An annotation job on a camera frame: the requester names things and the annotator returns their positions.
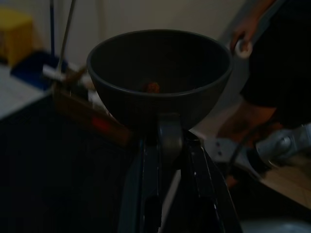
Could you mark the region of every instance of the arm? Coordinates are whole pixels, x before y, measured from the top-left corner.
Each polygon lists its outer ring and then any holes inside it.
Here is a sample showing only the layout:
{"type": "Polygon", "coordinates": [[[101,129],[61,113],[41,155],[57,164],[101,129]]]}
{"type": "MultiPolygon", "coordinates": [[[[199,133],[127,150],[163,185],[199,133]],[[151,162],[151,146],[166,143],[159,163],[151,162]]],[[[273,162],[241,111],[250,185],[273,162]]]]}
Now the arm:
{"type": "Polygon", "coordinates": [[[242,20],[232,35],[230,49],[234,52],[237,41],[243,37],[242,50],[247,50],[247,45],[255,34],[260,17],[270,8],[276,0],[258,0],[251,12],[242,20]]]}

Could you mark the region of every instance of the floor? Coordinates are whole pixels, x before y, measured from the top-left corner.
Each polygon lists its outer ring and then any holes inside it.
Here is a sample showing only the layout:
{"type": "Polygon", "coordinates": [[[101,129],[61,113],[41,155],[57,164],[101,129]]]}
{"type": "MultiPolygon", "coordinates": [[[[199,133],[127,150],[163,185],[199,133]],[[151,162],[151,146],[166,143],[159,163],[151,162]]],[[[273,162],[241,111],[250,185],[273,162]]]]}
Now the floor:
{"type": "MultiPolygon", "coordinates": [[[[50,91],[41,91],[25,82],[10,76],[10,69],[0,65],[0,119],[12,114],[24,106],[46,96],[50,91]]],[[[203,132],[193,132],[202,138],[213,137],[221,122],[231,115],[238,107],[237,99],[231,107],[227,107],[218,114],[211,114],[199,125],[205,125],[203,132]]],[[[295,168],[285,168],[269,172],[262,182],[283,195],[311,209],[311,180],[295,168]]]]}

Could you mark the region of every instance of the yellow object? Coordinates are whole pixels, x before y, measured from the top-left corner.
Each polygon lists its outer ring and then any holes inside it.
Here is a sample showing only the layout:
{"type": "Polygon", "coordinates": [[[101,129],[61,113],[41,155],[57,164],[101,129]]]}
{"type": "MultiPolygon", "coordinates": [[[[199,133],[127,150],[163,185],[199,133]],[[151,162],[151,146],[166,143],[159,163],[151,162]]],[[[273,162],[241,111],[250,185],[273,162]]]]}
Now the yellow object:
{"type": "Polygon", "coordinates": [[[0,7],[0,58],[14,66],[32,52],[31,16],[0,7]]]}

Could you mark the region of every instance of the black bowl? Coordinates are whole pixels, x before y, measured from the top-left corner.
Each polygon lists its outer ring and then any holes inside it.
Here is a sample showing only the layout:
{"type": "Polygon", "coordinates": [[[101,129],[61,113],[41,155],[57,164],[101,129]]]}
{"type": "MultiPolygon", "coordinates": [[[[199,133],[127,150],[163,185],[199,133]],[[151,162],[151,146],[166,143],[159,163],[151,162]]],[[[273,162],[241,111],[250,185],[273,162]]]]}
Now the black bowl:
{"type": "Polygon", "coordinates": [[[133,130],[148,131],[158,114],[178,113],[188,130],[221,95],[232,71],[230,52],[217,41],[174,30],[112,37],[87,58],[95,88],[110,113],[133,130]],[[148,83],[160,93],[145,93],[148,83]]]}

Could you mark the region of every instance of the human hand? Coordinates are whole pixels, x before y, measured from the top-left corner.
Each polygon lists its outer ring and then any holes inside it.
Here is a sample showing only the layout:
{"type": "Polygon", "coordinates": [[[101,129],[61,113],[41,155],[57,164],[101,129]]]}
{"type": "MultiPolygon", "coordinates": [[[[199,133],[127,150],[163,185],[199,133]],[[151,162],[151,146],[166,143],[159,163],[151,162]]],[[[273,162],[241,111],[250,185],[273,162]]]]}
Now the human hand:
{"type": "Polygon", "coordinates": [[[258,27],[258,19],[255,17],[245,18],[234,30],[230,42],[230,50],[234,54],[238,40],[243,38],[242,51],[248,51],[247,45],[251,41],[258,27]]]}

